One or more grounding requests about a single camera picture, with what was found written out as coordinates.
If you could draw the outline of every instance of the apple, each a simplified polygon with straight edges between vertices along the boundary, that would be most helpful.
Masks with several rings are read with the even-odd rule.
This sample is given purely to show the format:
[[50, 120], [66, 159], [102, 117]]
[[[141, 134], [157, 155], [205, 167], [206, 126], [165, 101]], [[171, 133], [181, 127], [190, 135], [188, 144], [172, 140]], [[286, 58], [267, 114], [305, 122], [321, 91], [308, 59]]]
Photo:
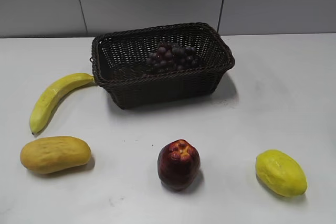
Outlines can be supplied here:
[[198, 151], [183, 139], [163, 147], [157, 159], [160, 180], [174, 190], [187, 188], [195, 179], [200, 165]]

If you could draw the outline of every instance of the yellow banana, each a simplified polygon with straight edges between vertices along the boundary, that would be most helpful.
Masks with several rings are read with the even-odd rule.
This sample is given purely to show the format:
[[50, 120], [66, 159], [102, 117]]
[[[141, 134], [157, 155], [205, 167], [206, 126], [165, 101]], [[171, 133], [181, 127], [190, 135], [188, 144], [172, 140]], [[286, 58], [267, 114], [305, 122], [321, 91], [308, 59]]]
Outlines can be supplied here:
[[73, 73], [51, 84], [39, 97], [30, 115], [30, 130], [33, 134], [41, 131], [48, 123], [52, 110], [70, 91], [94, 81], [87, 73]]

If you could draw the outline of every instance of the yellow mango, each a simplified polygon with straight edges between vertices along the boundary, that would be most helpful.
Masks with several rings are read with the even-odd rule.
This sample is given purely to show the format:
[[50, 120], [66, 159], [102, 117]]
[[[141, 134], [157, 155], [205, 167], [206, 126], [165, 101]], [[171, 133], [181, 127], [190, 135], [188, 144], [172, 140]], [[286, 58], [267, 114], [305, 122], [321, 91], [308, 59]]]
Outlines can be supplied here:
[[281, 151], [267, 150], [259, 154], [256, 172], [258, 178], [279, 195], [291, 197], [307, 190], [306, 176], [300, 165]]
[[39, 138], [26, 144], [20, 154], [22, 165], [40, 174], [85, 165], [90, 158], [88, 144], [72, 136]]

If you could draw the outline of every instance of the wicker basket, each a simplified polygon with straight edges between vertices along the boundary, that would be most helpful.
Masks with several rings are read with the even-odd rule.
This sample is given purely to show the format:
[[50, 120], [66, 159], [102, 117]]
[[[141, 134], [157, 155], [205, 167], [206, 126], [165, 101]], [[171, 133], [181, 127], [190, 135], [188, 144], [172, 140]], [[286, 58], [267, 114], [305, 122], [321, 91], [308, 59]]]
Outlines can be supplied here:
[[[202, 66], [145, 75], [146, 57], [161, 41], [193, 46]], [[229, 47], [208, 24], [188, 23], [122, 31], [92, 42], [92, 69], [97, 85], [122, 109], [211, 94], [235, 62]]]

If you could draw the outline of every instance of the bunch of grapes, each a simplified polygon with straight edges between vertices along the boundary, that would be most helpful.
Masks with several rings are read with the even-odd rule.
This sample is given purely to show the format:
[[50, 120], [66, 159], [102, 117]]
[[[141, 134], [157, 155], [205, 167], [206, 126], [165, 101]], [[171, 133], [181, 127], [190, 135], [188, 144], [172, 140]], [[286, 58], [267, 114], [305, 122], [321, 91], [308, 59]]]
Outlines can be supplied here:
[[146, 59], [148, 73], [181, 71], [200, 66], [194, 47], [180, 47], [176, 43], [160, 42], [156, 52], [149, 53]]

